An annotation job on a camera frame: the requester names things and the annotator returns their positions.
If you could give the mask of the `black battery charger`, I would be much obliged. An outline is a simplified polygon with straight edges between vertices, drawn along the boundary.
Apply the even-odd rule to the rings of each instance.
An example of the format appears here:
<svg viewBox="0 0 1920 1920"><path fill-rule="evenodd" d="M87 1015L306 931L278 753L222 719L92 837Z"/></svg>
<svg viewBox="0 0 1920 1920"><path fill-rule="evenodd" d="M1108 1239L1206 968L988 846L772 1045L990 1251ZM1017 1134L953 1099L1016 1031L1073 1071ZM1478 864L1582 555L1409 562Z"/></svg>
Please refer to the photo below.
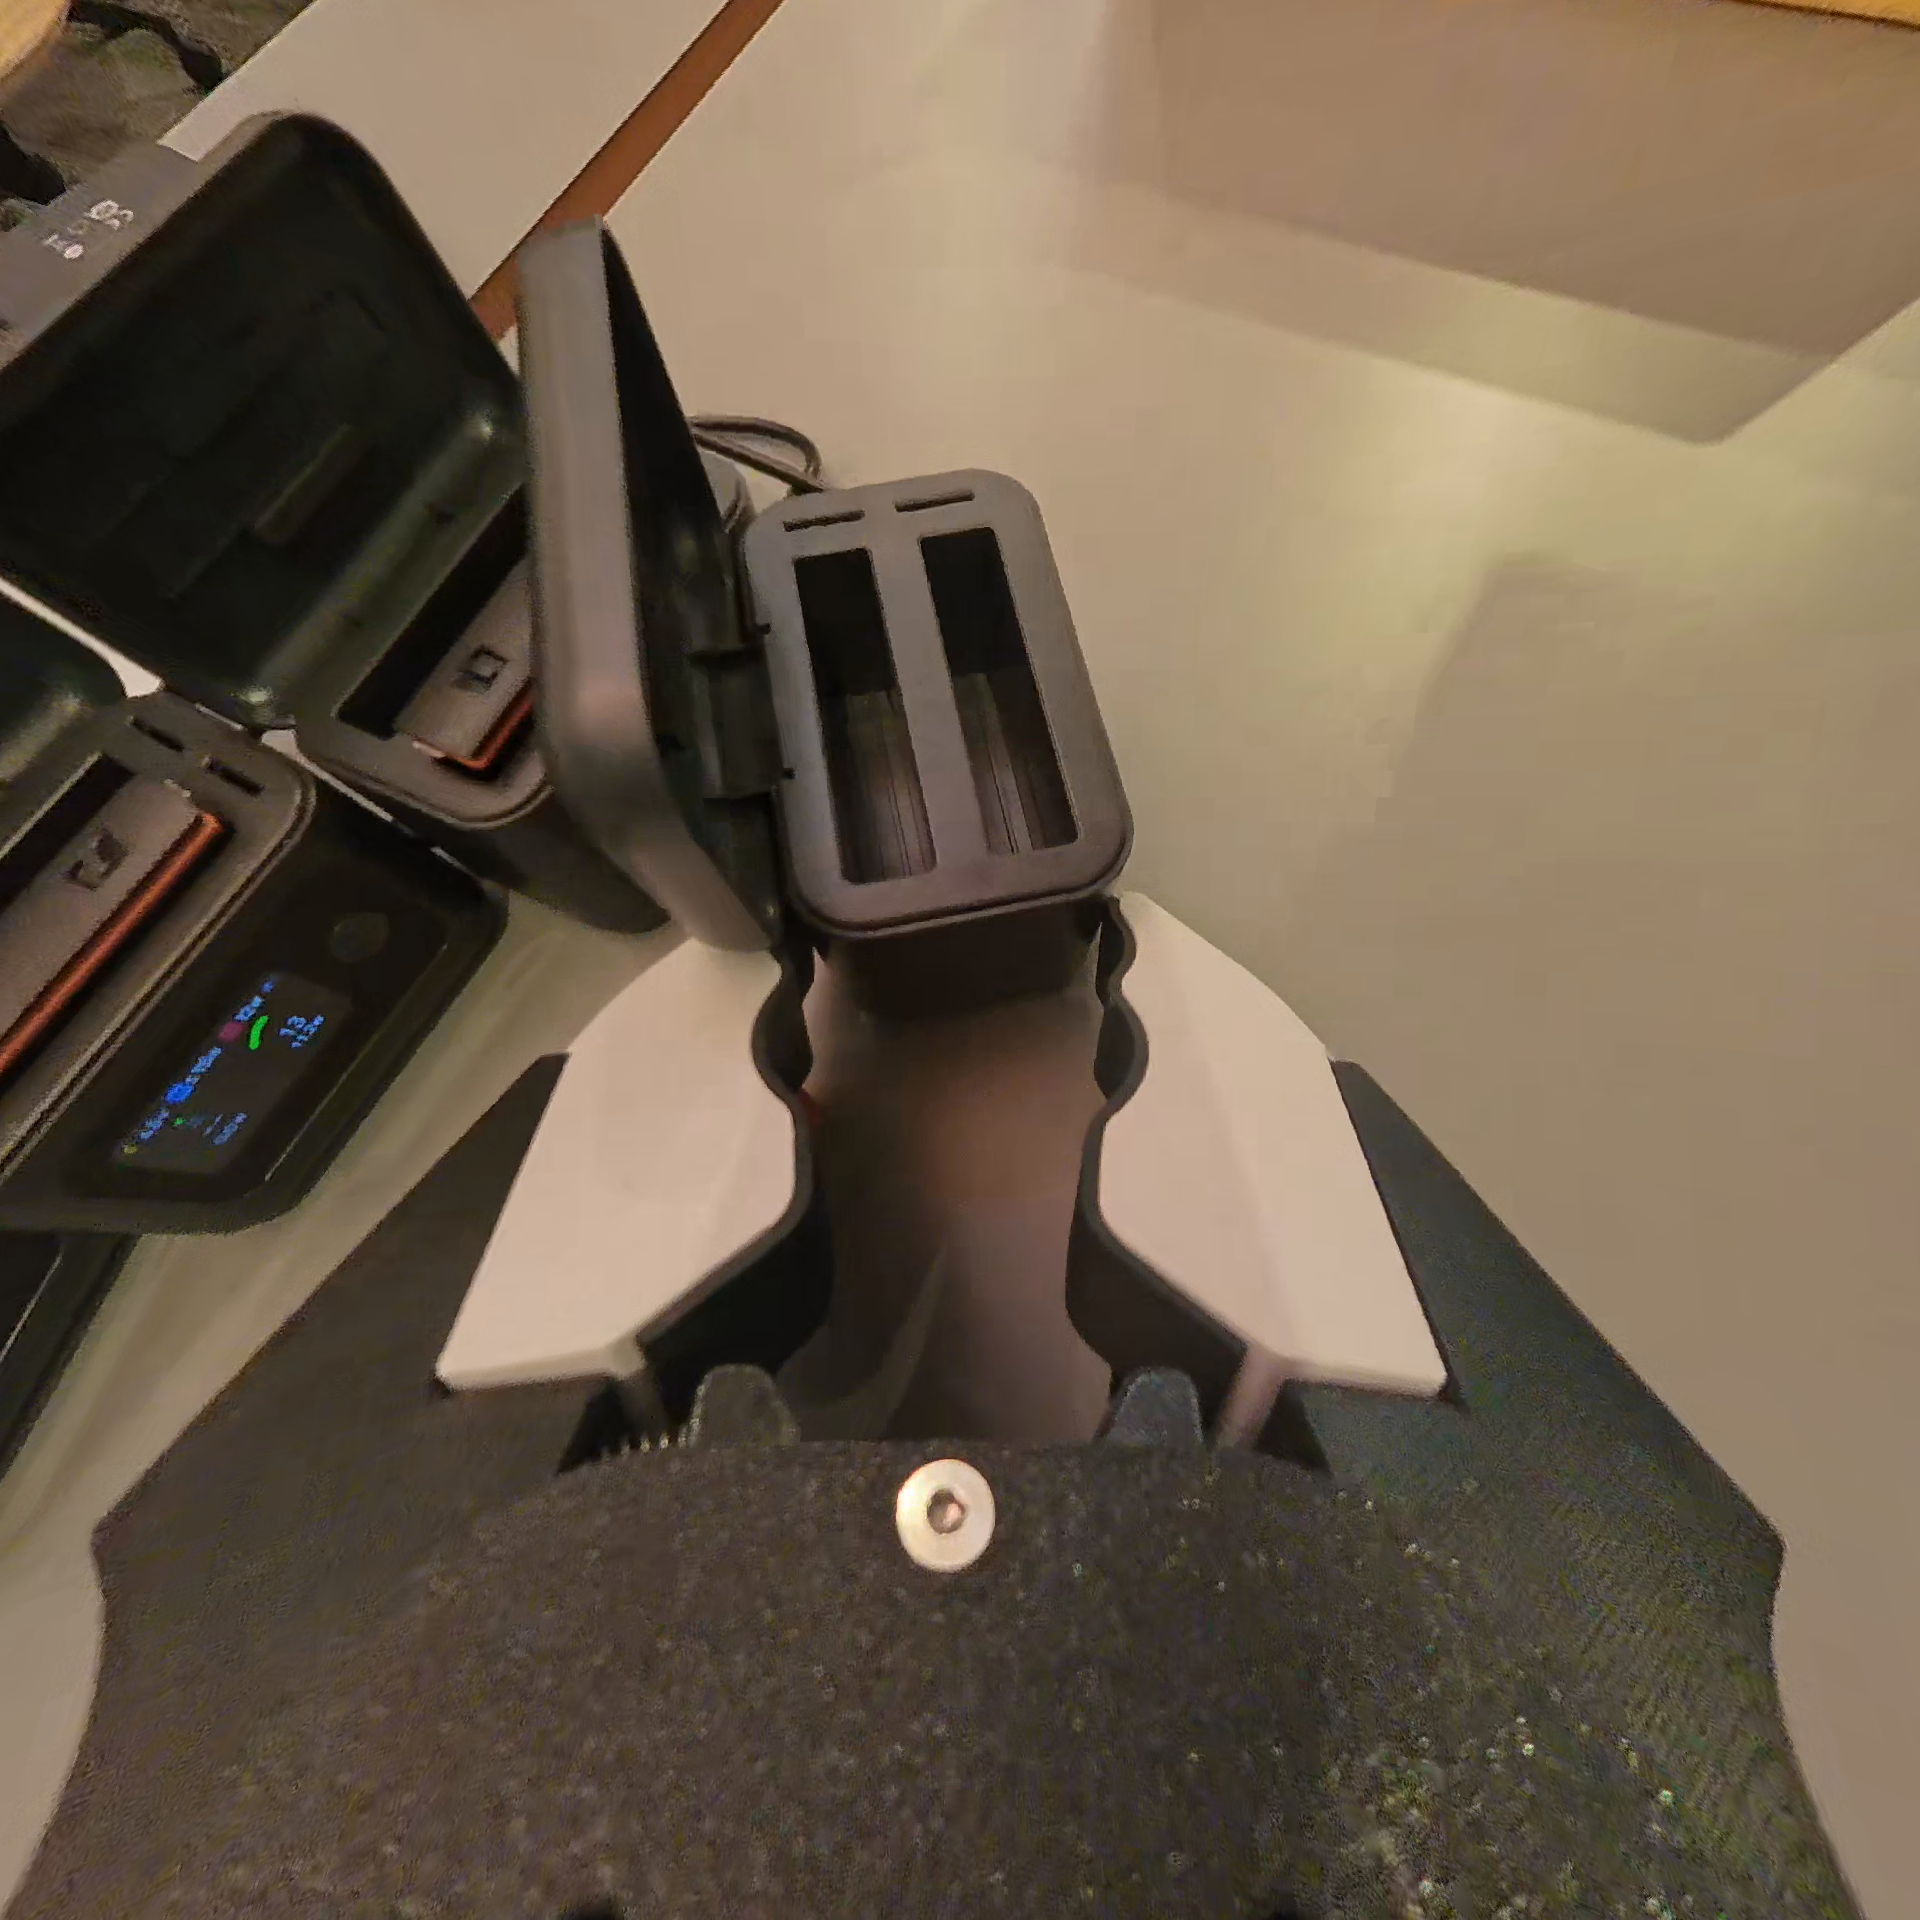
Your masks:
<svg viewBox="0 0 1920 1920"><path fill-rule="evenodd" d="M136 1247L119 1234L3 1232L3 1473Z"/></svg>
<svg viewBox="0 0 1920 1920"><path fill-rule="evenodd" d="M1062 992L1134 823L1041 503L950 471L732 534L602 225L528 254L519 375L547 770L689 945L772 963L754 1067L818 955L889 1018Z"/></svg>
<svg viewBox="0 0 1920 1920"><path fill-rule="evenodd" d="M6 853L94 762L187 789L225 845L3 1072L7 1232L183 1238L292 1211L497 945L492 893L193 702L131 697L6 599Z"/></svg>
<svg viewBox="0 0 1920 1920"><path fill-rule="evenodd" d="M468 873L665 921L567 816L535 711L492 778L395 734L455 642L531 646L521 384L351 133L132 149L6 231L3 298L10 591Z"/></svg>

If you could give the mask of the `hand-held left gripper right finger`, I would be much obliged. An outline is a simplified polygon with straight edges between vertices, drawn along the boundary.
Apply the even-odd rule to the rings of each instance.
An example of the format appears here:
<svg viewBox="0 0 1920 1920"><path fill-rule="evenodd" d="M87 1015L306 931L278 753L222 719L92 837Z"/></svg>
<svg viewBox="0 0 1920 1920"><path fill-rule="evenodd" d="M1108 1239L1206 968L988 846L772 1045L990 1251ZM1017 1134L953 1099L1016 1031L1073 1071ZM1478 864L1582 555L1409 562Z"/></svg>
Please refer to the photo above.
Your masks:
<svg viewBox="0 0 1920 1920"><path fill-rule="evenodd" d="M1306 1019L1145 897L1097 943L1103 1104L1074 1199L1074 1331L1116 1378L1202 1401L1339 1386L1436 1401L1449 1373Z"/></svg>

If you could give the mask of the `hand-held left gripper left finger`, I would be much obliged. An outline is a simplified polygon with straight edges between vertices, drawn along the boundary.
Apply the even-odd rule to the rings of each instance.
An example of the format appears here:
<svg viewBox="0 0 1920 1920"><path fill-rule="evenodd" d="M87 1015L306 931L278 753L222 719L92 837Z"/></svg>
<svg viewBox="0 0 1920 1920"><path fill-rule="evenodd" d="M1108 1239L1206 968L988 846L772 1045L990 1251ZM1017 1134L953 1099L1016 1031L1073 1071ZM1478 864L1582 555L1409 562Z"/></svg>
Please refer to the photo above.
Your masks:
<svg viewBox="0 0 1920 1920"><path fill-rule="evenodd" d="M560 1065L442 1349L447 1391L790 1365L827 1315L811 953L682 939Z"/></svg>

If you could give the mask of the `red-edged black battery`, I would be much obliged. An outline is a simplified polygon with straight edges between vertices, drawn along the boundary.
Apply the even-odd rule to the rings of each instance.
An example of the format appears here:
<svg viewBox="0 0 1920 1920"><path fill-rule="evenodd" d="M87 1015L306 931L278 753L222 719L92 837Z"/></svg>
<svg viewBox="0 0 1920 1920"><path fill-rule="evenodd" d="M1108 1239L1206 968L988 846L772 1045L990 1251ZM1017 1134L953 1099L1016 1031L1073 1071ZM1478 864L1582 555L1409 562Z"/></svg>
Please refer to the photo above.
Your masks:
<svg viewBox="0 0 1920 1920"><path fill-rule="evenodd" d="M492 778L532 723L526 639L460 640L395 719L395 734L468 778Z"/></svg>
<svg viewBox="0 0 1920 1920"><path fill-rule="evenodd" d="M47 1042L225 845L187 789L99 759L6 853L3 1072Z"/></svg>

